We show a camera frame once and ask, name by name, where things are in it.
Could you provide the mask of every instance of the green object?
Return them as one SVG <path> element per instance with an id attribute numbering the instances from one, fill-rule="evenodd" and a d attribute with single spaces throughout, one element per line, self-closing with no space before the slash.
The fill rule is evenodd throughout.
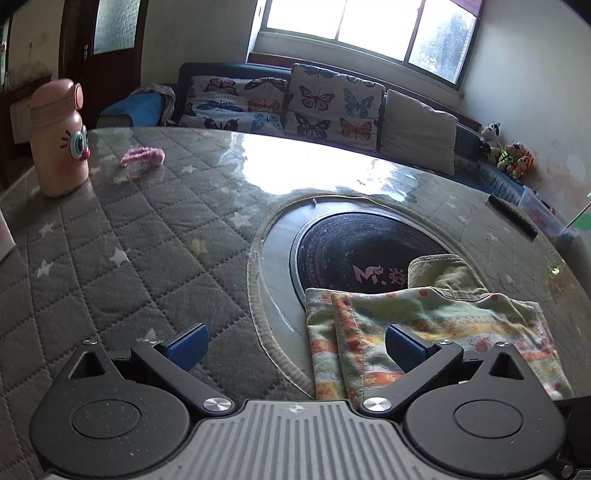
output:
<path id="1" fill-rule="evenodd" d="M 579 216 L 571 226 L 579 228 L 581 230 L 591 230 L 591 214 L 584 213 Z"/>

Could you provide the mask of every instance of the towel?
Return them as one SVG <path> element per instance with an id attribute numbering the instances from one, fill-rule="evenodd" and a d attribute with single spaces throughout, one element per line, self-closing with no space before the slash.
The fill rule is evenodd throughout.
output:
<path id="1" fill-rule="evenodd" d="M 173 88 L 167 85 L 160 85 L 159 83 L 149 83 L 147 85 L 143 85 L 139 88 L 136 88 L 133 92 L 129 94 L 129 96 L 131 97 L 136 93 L 145 92 L 156 92 L 164 96 L 164 110 L 162 111 L 162 116 L 160 117 L 160 125 L 166 126 L 166 122 L 171 119 L 174 113 L 174 103 L 177 98 Z"/>
<path id="2" fill-rule="evenodd" d="M 404 375 L 386 353 L 392 323 L 431 342 L 453 340 L 466 351 L 484 353 L 496 342 L 511 342 L 553 400 L 572 396 L 537 303 L 490 293 L 457 255 L 413 260 L 408 286 L 374 295 L 306 290 L 317 400 L 358 404 Z"/>

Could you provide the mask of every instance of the pink toy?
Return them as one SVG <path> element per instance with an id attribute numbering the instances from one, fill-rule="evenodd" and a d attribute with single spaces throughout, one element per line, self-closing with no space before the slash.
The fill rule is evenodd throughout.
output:
<path id="1" fill-rule="evenodd" d="M 31 150 L 39 186 L 49 197 L 71 192 L 88 178 L 82 102 L 80 83 L 68 79 L 41 85 L 31 97 Z"/>
<path id="2" fill-rule="evenodd" d="M 125 167 L 128 163 L 139 161 L 149 161 L 159 167 L 164 163 L 164 150 L 152 147 L 131 148 L 123 155 L 121 165 Z"/>

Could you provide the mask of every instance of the gray ribbed panel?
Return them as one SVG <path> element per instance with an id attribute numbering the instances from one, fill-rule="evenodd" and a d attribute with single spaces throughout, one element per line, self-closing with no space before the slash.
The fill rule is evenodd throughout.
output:
<path id="1" fill-rule="evenodd" d="M 170 463 L 141 480 L 447 480 L 423 464 L 392 424 L 343 401 L 249 401 L 205 420 Z M 52 475 L 47 480 L 57 480 Z M 550 480 L 538 475 L 536 480 Z M 591 480 L 591 475 L 575 480 Z"/>

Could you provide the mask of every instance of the cushion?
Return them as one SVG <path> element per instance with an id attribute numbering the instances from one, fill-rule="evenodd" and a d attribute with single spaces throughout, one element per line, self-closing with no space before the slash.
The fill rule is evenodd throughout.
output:
<path id="1" fill-rule="evenodd" d="M 160 122 L 161 114 L 159 93 L 136 93 L 105 108 L 99 114 L 96 127 L 154 127 Z"/>
<path id="2" fill-rule="evenodd" d="M 281 107 L 287 81 L 271 77 L 192 77 L 180 127 L 283 136 Z"/>
<path id="3" fill-rule="evenodd" d="M 457 118 L 388 90 L 380 153 L 453 175 Z"/>
<path id="4" fill-rule="evenodd" d="M 376 151 L 384 91 L 379 83 L 296 63 L 285 133 Z"/>

